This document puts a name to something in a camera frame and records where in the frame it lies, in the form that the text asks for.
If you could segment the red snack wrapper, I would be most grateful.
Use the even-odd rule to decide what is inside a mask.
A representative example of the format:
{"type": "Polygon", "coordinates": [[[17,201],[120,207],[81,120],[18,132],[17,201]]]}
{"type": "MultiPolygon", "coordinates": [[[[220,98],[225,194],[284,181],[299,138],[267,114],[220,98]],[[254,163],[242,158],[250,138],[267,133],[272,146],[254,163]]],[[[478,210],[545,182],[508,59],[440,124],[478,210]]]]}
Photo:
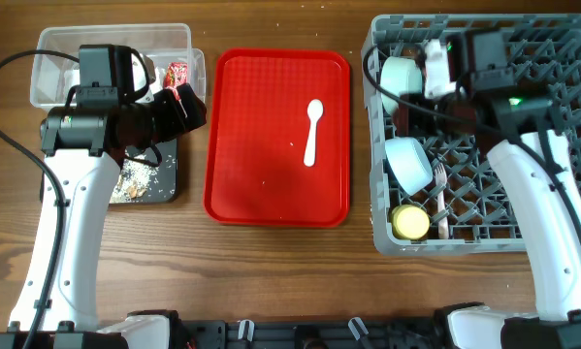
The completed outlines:
{"type": "Polygon", "coordinates": [[[184,62],[170,63],[163,79],[163,88],[171,90],[176,99],[180,100],[178,87],[186,83],[188,83],[188,65],[184,62]]]}

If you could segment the white napkin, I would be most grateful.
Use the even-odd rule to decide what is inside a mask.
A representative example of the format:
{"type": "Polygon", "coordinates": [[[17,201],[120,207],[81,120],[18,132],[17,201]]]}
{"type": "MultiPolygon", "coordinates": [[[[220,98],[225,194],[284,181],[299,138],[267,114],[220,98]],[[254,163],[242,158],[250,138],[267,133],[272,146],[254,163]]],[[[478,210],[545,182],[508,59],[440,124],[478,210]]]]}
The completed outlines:
{"type": "Polygon", "coordinates": [[[63,90],[64,96],[67,96],[70,89],[80,84],[80,70],[79,69],[71,69],[64,73],[63,75],[63,90]]]}
{"type": "Polygon", "coordinates": [[[148,91],[146,95],[138,100],[138,103],[149,103],[153,101],[153,94],[156,91],[154,84],[157,81],[154,62],[146,55],[141,53],[132,53],[132,73],[134,90],[138,91],[147,84],[148,91]]]}

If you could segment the white plastic fork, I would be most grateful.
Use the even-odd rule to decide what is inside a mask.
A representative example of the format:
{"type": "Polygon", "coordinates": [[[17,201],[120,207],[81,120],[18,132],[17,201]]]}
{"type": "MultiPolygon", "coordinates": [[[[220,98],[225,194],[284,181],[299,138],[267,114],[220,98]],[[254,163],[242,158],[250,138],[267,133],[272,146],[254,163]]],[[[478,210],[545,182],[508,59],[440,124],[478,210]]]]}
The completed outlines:
{"type": "MultiPolygon", "coordinates": [[[[445,168],[442,163],[439,163],[435,167],[434,171],[435,175],[435,183],[436,186],[445,187],[447,185],[447,174],[445,168]]],[[[436,203],[437,203],[437,211],[445,211],[446,204],[445,204],[445,197],[444,197],[444,190],[441,190],[436,196],[436,203]]],[[[440,239],[449,239],[449,224],[448,219],[446,216],[441,217],[438,222],[438,236],[440,239]]]]}

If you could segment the light blue bowl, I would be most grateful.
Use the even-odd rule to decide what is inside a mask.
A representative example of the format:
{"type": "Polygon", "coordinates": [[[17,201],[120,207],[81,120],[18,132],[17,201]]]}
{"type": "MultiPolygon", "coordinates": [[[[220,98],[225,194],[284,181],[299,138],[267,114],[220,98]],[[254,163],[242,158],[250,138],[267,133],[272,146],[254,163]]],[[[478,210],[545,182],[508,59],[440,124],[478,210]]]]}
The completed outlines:
{"type": "Polygon", "coordinates": [[[387,140],[384,146],[391,172],[406,194],[415,195],[432,182],[430,161],[416,139],[396,137],[387,140]]]}

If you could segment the green bowl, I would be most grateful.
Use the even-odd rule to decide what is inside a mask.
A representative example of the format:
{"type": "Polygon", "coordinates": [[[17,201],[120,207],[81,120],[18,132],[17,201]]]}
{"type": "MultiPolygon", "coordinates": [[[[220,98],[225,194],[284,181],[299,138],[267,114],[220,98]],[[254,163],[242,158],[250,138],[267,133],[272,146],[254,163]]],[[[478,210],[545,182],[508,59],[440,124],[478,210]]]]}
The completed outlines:
{"type": "Polygon", "coordinates": [[[382,68],[380,86],[389,93],[401,97],[423,91],[423,77],[414,60],[388,57],[382,68]]]}

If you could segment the leftover rice and food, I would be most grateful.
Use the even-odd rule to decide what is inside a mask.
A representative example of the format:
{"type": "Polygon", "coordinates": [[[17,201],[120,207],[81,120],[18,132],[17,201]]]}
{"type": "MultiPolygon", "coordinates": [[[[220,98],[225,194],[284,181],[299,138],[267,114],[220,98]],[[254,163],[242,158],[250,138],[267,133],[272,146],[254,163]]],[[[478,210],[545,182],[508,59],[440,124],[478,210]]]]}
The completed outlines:
{"type": "Polygon", "coordinates": [[[131,205],[170,201],[177,190],[177,168],[174,155],[165,157],[158,167],[125,160],[110,203],[131,205]]]}

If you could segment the yellow plastic cup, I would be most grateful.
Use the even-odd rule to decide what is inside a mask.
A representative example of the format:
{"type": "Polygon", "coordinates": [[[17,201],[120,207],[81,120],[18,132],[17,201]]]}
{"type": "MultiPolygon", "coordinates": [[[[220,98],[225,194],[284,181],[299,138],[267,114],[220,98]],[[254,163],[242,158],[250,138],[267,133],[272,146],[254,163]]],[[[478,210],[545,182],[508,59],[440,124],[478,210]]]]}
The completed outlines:
{"type": "Polygon", "coordinates": [[[417,240],[428,232],[430,217],[418,206],[401,205],[392,210],[391,224],[396,238],[417,240]]]}

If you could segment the white plastic spoon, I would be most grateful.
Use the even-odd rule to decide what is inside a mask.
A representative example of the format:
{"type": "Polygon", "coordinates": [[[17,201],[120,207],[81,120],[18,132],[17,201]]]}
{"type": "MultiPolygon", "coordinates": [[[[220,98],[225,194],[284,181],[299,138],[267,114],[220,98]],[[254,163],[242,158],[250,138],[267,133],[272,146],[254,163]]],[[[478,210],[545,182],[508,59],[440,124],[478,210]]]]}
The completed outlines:
{"type": "Polygon", "coordinates": [[[317,124],[324,114],[323,103],[318,99],[313,99],[307,106],[307,117],[309,119],[309,130],[307,136],[306,149],[304,153],[304,165],[312,167],[315,164],[317,124]]]}

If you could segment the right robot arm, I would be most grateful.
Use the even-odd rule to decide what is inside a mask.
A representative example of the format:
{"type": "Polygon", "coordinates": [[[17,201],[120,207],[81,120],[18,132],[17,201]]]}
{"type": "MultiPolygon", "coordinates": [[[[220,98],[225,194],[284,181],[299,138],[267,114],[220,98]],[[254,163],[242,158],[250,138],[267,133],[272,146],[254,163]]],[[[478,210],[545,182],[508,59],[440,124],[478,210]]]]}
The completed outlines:
{"type": "Polygon", "coordinates": [[[533,314],[483,304],[445,313],[456,348],[581,348],[581,195],[557,99],[519,80],[497,28],[424,45],[427,109],[440,131],[475,136],[510,202],[533,272],[533,314]]]}

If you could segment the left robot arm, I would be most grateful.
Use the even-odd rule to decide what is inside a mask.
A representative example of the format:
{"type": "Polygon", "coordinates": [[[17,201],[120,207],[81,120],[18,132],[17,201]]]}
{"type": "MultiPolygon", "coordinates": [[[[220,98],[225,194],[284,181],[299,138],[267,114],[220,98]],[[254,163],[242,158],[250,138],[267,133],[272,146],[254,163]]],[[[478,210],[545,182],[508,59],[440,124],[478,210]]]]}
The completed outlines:
{"type": "Polygon", "coordinates": [[[145,100],[126,46],[83,45],[80,81],[42,121],[31,160],[44,176],[40,221],[26,282],[0,333],[0,348],[189,348],[174,310],[135,311],[114,325],[97,317],[104,221],[127,149],[155,149],[202,127],[205,104],[190,84],[145,100]]]}

